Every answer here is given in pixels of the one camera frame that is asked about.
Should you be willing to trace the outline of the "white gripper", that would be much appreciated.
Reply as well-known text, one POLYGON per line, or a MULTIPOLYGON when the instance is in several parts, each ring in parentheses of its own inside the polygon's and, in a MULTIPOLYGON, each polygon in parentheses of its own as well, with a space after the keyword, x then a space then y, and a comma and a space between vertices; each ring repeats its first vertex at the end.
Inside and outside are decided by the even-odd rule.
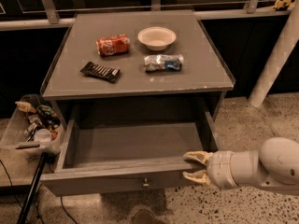
POLYGON ((231 172, 232 151, 189 151, 183 157, 185 160, 198 161, 206 166, 206 170, 194 173, 183 172, 183 176, 197 184, 210 186, 212 183, 221 189, 235 189, 235 183, 231 172))

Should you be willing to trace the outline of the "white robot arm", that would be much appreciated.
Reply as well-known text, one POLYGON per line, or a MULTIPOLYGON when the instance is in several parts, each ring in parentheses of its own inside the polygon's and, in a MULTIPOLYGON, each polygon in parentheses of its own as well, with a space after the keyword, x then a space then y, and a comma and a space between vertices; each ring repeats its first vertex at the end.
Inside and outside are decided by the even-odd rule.
MULTIPOLYGON (((299 40, 299 0, 294 1, 291 9, 249 96, 250 104, 255 107, 263 103, 299 40)), ((299 194, 299 144, 287 138, 270 138, 258 149, 243 152, 190 151, 184 154, 184 159, 205 166, 203 170, 182 174, 200 185, 221 189, 255 187, 286 195, 299 194)))

